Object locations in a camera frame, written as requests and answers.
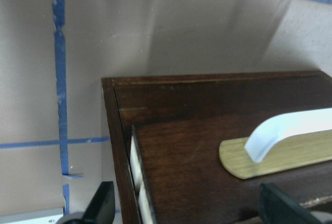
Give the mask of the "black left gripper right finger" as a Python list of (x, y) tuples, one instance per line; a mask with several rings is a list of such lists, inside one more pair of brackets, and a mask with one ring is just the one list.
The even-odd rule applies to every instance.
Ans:
[(260, 185), (259, 218), (262, 223), (320, 223), (273, 183)]

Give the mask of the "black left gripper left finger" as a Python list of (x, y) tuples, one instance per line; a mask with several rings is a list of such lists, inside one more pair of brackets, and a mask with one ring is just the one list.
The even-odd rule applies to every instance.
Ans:
[(82, 222), (96, 224), (113, 223), (115, 212), (114, 183), (112, 181), (103, 181), (86, 208), (82, 216)]

